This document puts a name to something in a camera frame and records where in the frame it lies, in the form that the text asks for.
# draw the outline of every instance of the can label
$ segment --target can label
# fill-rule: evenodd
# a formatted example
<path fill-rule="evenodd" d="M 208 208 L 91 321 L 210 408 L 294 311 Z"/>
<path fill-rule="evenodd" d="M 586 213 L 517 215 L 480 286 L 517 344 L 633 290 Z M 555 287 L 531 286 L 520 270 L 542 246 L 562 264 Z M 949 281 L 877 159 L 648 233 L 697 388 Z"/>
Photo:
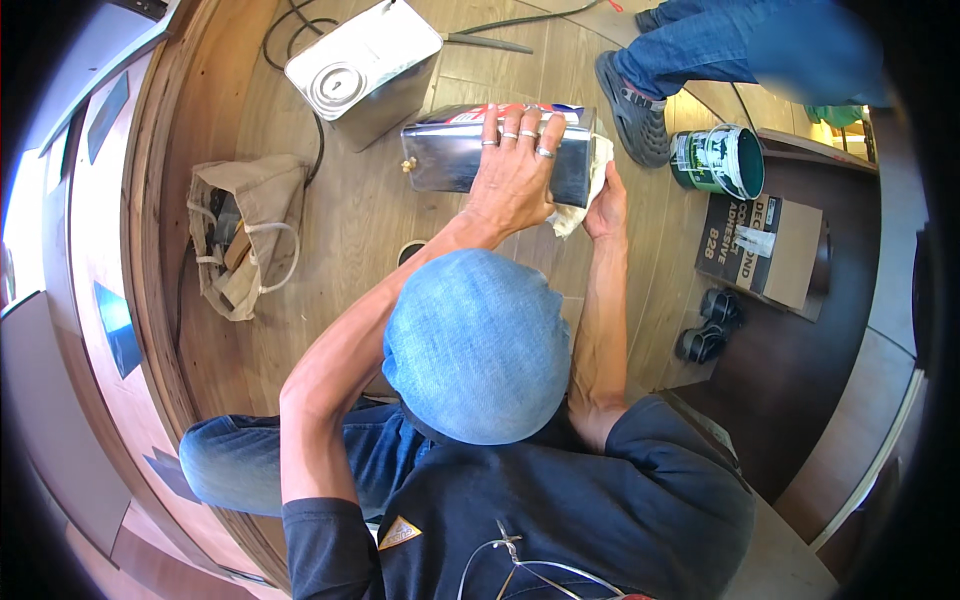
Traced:
<path fill-rule="evenodd" d="M 503 117 L 507 114 L 507 111 L 511 110 L 512 108 L 520 108 L 522 110 L 526 110 L 528 108 L 539 108 L 543 112 L 543 115 L 540 118 L 541 121 L 546 121 L 551 115 L 553 115 L 554 112 L 558 112 L 564 116 L 564 119 L 566 119 L 566 123 L 568 125 L 576 125 L 580 123 L 580 117 L 584 113 L 583 107 L 562 104 L 545 105 L 510 103 L 497 105 L 496 107 L 496 116 L 498 119 L 503 119 Z M 457 107 L 444 107 L 427 115 L 422 121 L 419 121 L 418 124 L 483 123 L 484 115 L 486 113 L 487 105 L 460 105 Z"/>

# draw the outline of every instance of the lanyard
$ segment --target lanyard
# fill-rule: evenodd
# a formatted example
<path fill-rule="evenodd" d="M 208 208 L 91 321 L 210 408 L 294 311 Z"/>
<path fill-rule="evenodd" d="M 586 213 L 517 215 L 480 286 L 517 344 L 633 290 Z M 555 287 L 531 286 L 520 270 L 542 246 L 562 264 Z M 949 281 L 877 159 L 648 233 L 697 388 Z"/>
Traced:
<path fill-rule="evenodd" d="M 624 593 L 623 593 L 622 591 L 620 591 L 619 589 L 617 589 L 616 587 L 614 587 L 612 584 L 604 581 L 603 579 L 597 577 L 596 575 L 591 575 L 590 573 L 587 573 L 586 571 L 584 571 L 584 570 L 582 570 L 582 569 L 579 569 L 579 568 L 576 568 L 576 567 L 574 567 L 574 566 L 569 566 L 568 564 L 561 564 L 561 563 L 552 563 L 552 562 L 550 562 L 550 561 L 522 561 L 522 560 L 520 560 L 520 559 L 517 557 L 517 555 L 516 555 L 516 545 L 514 544 L 514 542 L 515 542 L 515 541 L 519 541 L 519 540 L 523 540 L 523 536 L 509 536 L 509 535 L 507 535 L 507 530 L 506 530 L 506 528 L 503 526 L 503 523 L 500 522 L 500 519 L 497 520 L 496 526 L 497 526 L 497 527 L 499 528 L 499 530 L 500 530 L 500 539 L 498 539 L 498 540 L 490 540 L 490 541 L 488 541 L 488 542 L 486 542 L 486 543 L 480 544 L 479 546 L 477 546 L 476 550 L 473 551 L 473 554 L 470 555 L 469 560 L 467 560 L 467 565 L 464 566 L 464 572 L 463 572 L 463 574 L 460 576 L 460 589 L 459 589 L 459 591 L 457 591 L 457 600 L 463 600 L 463 596 L 464 596 L 464 582 L 467 580 L 467 569 L 470 568 L 470 563 L 473 562 L 473 557 L 475 557 L 475 556 L 477 555 L 477 553 L 480 552 L 480 550 L 483 550 L 483 549 L 486 548 L 487 546 L 492 546 L 492 547 L 494 547 L 494 548 L 499 548 L 499 547 L 505 547 L 505 548 L 507 548 L 507 552 L 510 553 L 510 560 L 514 563 L 514 568 L 512 568 L 512 569 L 510 570 L 510 573 L 507 575 L 506 581 L 503 582 L 503 586 L 500 588 L 500 593 L 498 593 L 498 594 L 496 595 L 496 600 L 500 600 L 500 599 L 503 597 L 504 592 L 507 590 L 507 586 L 510 584 L 510 580 L 514 577 L 514 573 L 516 572 L 516 570 L 517 570 L 518 568 L 523 568 L 523 569 L 526 569 L 527 571 L 533 573 L 533 575 L 534 575 L 535 577 L 537 577 L 537 578 L 540 579 L 541 581 L 545 582 L 546 584 L 552 586 L 553 588 L 555 588 L 555 589 L 563 592 L 564 594 L 566 594 L 567 597 L 572 598 L 573 600 L 583 600 L 583 598 L 581 598 L 581 597 L 578 596 L 577 594 L 573 593 L 573 592 L 570 591 L 569 589 L 564 588 L 564 587 L 561 586 L 560 584 L 557 584 L 557 583 L 555 583 L 555 582 L 553 582 L 553 581 L 550 581 L 550 580 L 547 579 L 546 577 L 540 575 L 538 572 L 536 572 L 536 571 L 534 571 L 533 569 L 531 569 L 531 568 L 530 568 L 530 565 L 532 565 L 532 564 L 543 564 L 543 565 L 546 565 L 546 566 L 555 566 L 555 567 L 557 567 L 557 568 L 561 568 L 561 569 L 563 569 L 563 570 L 569 571 L 569 572 L 574 573 L 574 574 L 576 574 L 576 575 L 580 575 L 581 577 L 583 577 L 583 578 L 585 578 L 585 579 L 588 579 L 588 580 L 592 581 L 593 583 L 598 584 L 598 585 L 600 585 L 600 586 L 603 586 L 604 588 L 612 591 L 614 594 L 616 594 L 616 595 L 614 596 L 614 598 L 622 598 L 622 597 L 623 597 Z"/>

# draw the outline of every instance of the black t-shirt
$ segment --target black t-shirt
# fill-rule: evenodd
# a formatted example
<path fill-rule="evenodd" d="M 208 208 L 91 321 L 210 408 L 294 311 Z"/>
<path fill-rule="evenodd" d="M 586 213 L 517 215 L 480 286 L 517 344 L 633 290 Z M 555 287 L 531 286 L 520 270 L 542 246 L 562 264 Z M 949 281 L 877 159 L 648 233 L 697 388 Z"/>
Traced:
<path fill-rule="evenodd" d="M 527 443 L 431 449 L 391 498 L 377 542 L 351 502 L 288 502 L 294 598 L 456 598 L 470 555 L 501 537 L 498 520 L 523 536 L 521 561 L 566 564 L 624 593 L 716 598 L 747 550 L 754 499 L 690 425 L 648 396 L 613 426 L 604 456 Z M 496 597 L 512 568 L 506 548 L 482 548 L 463 597 Z M 531 568 L 583 597 L 614 596 L 555 566 Z M 518 569 L 503 597 L 564 595 Z"/>

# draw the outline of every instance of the white strap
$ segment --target white strap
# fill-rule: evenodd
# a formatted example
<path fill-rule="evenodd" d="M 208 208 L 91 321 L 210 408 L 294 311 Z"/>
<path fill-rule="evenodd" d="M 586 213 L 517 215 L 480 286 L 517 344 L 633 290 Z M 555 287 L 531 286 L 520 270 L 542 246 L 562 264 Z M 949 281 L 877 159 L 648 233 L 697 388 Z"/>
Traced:
<path fill-rule="evenodd" d="M 214 215 L 209 208 L 204 208 L 203 206 L 200 206 L 199 204 L 192 203 L 192 202 L 187 202 L 186 207 L 189 210 L 196 210 L 197 212 L 201 213 L 203 216 L 205 216 L 210 221 L 213 221 L 214 223 L 217 222 L 217 216 Z"/>
<path fill-rule="evenodd" d="M 243 229 L 247 233 L 256 233 L 258 231 L 267 231 L 269 229 L 286 229 L 294 234 L 294 262 L 290 265 L 290 271 L 287 272 L 287 275 L 277 285 L 271 285 L 270 287 L 264 287 L 262 285 L 260 286 L 260 294 L 269 294 L 271 292 L 275 292 L 286 285 L 287 281 L 290 280 L 290 277 L 293 276 L 294 269 L 297 268 L 297 261 L 300 260 L 300 236 L 297 235 L 297 232 L 286 223 L 262 223 L 260 225 L 244 224 Z M 250 262 L 254 265 L 257 264 L 256 256 L 253 254 L 253 248 L 251 248 Z"/>
<path fill-rule="evenodd" d="M 224 249 L 217 244 L 213 247 L 213 254 L 208 256 L 197 256 L 197 264 L 212 263 L 214 265 L 224 264 Z"/>

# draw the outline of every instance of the cardboard box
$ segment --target cardboard box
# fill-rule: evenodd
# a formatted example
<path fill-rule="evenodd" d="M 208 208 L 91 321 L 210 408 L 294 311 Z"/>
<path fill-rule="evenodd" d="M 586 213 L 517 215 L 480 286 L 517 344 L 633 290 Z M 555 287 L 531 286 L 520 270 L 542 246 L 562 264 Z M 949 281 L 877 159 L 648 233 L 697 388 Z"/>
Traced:
<path fill-rule="evenodd" d="M 742 201 L 711 194 L 697 271 L 755 296 L 796 310 L 804 308 L 820 239 L 823 211 L 761 194 Z M 736 226 L 768 231 L 776 237 L 770 257 L 734 244 Z"/>

